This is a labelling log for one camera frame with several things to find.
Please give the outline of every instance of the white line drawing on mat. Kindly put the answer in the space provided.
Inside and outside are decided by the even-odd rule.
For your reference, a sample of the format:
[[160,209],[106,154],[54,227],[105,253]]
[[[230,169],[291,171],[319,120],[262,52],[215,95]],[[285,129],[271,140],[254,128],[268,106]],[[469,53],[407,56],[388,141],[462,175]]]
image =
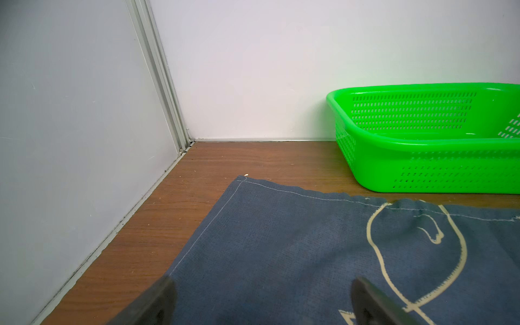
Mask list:
[[433,223],[435,224],[435,228],[437,228],[437,235],[435,235],[435,239],[432,239],[432,237],[430,236],[428,231],[426,231],[426,229],[421,228],[421,227],[417,227],[417,228],[419,228],[422,231],[424,231],[432,243],[434,243],[436,245],[439,245],[442,242],[442,239],[444,238],[444,233],[439,228],[439,226],[437,226],[437,222],[435,221],[435,219],[432,218],[432,216],[430,216],[428,214],[421,214],[421,215],[414,216],[414,217],[421,217],[421,216],[427,216],[427,217],[429,217],[433,221]]
[[[377,215],[379,214],[379,212],[381,212],[385,207],[387,207],[388,205],[391,205],[391,203],[384,203],[383,205],[381,205],[373,214],[372,216],[370,216],[369,220],[368,220],[368,223],[367,223],[367,240],[369,242],[369,244],[372,246],[372,248],[374,249],[375,251],[375,254],[377,255],[378,257],[378,260],[379,260],[379,264],[381,266],[381,273],[383,274],[383,277],[385,278],[386,282],[388,283],[388,285],[390,286],[390,288],[392,289],[392,291],[394,291],[394,293],[406,304],[406,307],[403,308],[404,311],[406,311],[407,313],[411,312],[411,311],[414,311],[416,312],[419,316],[421,316],[425,321],[426,323],[428,323],[429,325],[435,325],[435,323],[419,308],[425,304],[427,304],[428,302],[432,301],[433,299],[435,299],[436,297],[438,297],[441,293],[443,293],[456,279],[457,277],[460,275],[460,273],[462,272],[462,269],[464,268],[464,265],[466,264],[466,260],[467,260],[467,246],[466,246],[466,240],[464,239],[464,236],[462,235],[462,233],[460,232],[460,230],[458,229],[457,225],[455,224],[455,222],[453,222],[453,219],[451,219],[451,216],[449,214],[449,212],[444,208],[443,205],[439,205],[439,208],[441,209],[442,212],[444,212],[444,214],[446,215],[446,217],[448,218],[448,222],[450,223],[450,226],[453,228],[455,234],[457,235],[457,237],[459,238],[459,241],[460,241],[460,247],[461,247],[461,254],[460,254],[460,259],[459,259],[459,262],[457,263],[457,266],[455,267],[455,269],[453,270],[453,272],[448,276],[448,278],[446,278],[446,280],[444,280],[440,286],[438,286],[435,290],[433,290],[432,292],[422,296],[421,298],[419,298],[416,302],[412,303],[411,301],[409,301],[397,288],[396,286],[392,283],[388,273],[386,272],[386,268],[385,268],[385,262],[383,260],[383,255],[381,254],[381,251],[379,250],[379,248],[377,247],[377,245],[374,243],[374,241],[372,240],[372,234],[371,234],[371,229],[372,229],[372,223],[375,219],[375,217],[377,217]],[[438,228],[437,226],[437,223],[434,221],[435,223],[435,226],[437,228],[437,231],[438,231],[438,234],[436,236],[436,239],[435,241],[438,241],[438,242],[435,242],[431,237],[430,235],[427,233],[426,230],[423,229],[423,231],[425,231],[427,234],[428,234],[428,237],[430,238],[431,242],[434,243],[434,244],[439,244],[440,243],[440,240],[441,238],[444,236],[444,234],[440,231],[440,229]],[[340,314],[343,316],[343,318],[345,319],[345,321],[347,322],[348,325],[354,325],[354,323],[352,322],[352,319],[355,319],[355,317],[352,317],[352,313],[350,312],[347,312],[347,311],[344,311],[344,310],[338,310],[340,312]]]
[[341,316],[343,316],[343,319],[347,322],[348,325],[356,325],[352,321],[353,319],[356,319],[356,316],[354,315],[354,313],[351,313],[349,311],[344,311],[341,309],[338,309],[338,311],[340,312]]

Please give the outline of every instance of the white wall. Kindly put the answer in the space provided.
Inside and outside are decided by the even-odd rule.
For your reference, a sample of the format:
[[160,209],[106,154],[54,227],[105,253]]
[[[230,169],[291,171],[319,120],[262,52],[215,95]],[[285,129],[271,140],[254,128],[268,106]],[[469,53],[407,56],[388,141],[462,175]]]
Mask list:
[[0,323],[28,324],[177,157],[123,0],[0,3]]
[[517,0],[151,4],[194,138],[333,138],[339,88],[520,83]]

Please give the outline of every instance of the basket rim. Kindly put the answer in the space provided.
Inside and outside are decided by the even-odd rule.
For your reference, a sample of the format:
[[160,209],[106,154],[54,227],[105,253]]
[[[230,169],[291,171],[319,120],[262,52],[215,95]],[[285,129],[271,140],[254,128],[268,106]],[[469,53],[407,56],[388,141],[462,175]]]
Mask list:
[[500,85],[502,88],[507,87],[518,90],[520,85],[516,84],[501,84],[501,83],[441,83],[441,84],[410,84],[410,85],[389,85],[389,86],[369,86],[369,87],[352,87],[338,89],[327,94],[327,103],[329,107],[343,120],[345,128],[353,136],[363,138],[364,140],[373,143],[374,145],[384,148],[399,151],[487,151],[487,150],[513,150],[520,152],[520,138],[475,138],[475,139],[435,139],[435,140],[410,140],[398,139],[363,130],[357,126],[354,121],[347,115],[336,101],[336,97],[342,94],[367,94],[372,92],[388,92],[393,90],[400,90],[406,87],[406,90],[436,90],[436,91],[467,91],[469,85],[480,86],[482,88],[490,88],[496,90],[493,86]]

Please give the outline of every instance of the wood grain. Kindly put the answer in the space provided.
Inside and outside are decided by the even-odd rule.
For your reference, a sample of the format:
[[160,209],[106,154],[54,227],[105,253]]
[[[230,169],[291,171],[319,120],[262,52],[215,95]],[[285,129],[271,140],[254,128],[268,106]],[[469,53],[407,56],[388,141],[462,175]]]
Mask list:
[[229,183],[244,174],[389,202],[520,207],[518,195],[372,192],[356,182],[335,142],[197,142],[43,324],[104,324],[163,275]]

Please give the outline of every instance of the blue cloth mat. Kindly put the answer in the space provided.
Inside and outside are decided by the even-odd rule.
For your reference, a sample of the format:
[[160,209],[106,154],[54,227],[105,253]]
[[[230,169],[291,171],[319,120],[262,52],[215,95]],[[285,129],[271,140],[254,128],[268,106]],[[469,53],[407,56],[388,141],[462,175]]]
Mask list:
[[520,322],[520,210],[234,180],[167,271],[172,324],[356,324],[368,278],[420,324]]

